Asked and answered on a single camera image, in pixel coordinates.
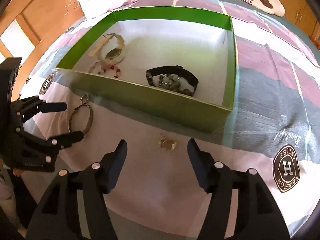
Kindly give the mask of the person's left hand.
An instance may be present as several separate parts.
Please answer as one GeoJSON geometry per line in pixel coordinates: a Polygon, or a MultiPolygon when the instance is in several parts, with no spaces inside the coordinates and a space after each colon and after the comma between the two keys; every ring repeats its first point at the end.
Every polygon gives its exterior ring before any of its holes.
{"type": "Polygon", "coordinates": [[[20,177],[21,174],[24,172],[23,170],[17,169],[17,168],[10,168],[8,167],[5,163],[4,160],[2,158],[0,158],[0,163],[1,163],[1,167],[3,167],[4,169],[6,169],[8,171],[8,174],[13,174],[16,177],[20,177]]]}

